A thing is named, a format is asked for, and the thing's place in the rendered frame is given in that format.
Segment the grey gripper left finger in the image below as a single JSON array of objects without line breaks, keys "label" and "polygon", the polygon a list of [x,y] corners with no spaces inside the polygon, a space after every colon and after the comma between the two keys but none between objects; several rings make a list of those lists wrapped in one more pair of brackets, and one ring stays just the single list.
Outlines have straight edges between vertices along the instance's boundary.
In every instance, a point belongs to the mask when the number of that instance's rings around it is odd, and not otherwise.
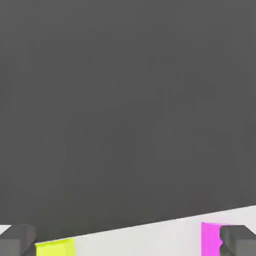
[{"label": "grey gripper left finger", "polygon": [[36,256],[36,228],[15,224],[0,235],[0,256]]}]

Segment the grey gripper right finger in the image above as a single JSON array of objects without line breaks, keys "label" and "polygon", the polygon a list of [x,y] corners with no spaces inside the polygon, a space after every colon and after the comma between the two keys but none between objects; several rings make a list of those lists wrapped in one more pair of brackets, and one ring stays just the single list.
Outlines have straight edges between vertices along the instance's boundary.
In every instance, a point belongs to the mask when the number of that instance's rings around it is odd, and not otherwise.
[{"label": "grey gripper right finger", "polygon": [[220,256],[256,256],[256,234],[245,225],[222,225]]}]

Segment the large magenta box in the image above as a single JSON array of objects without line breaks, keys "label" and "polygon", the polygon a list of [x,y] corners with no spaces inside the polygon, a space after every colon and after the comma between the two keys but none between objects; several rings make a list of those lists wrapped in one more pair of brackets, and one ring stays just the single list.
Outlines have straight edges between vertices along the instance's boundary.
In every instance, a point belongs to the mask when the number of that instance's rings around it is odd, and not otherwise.
[{"label": "large magenta box", "polygon": [[227,226],[223,223],[201,223],[201,256],[227,256],[229,253],[221,251],[223,241],[220,238],[220,229]]}]

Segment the large yellow box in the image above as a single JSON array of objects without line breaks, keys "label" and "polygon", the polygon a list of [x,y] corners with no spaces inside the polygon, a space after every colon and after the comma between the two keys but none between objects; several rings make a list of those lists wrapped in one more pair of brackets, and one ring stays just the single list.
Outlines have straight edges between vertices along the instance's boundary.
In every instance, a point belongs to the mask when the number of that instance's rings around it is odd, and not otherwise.
[{"label": "large yellow box", "polygon": [[37,243],[36,256],[76,256],[75,239]]}]

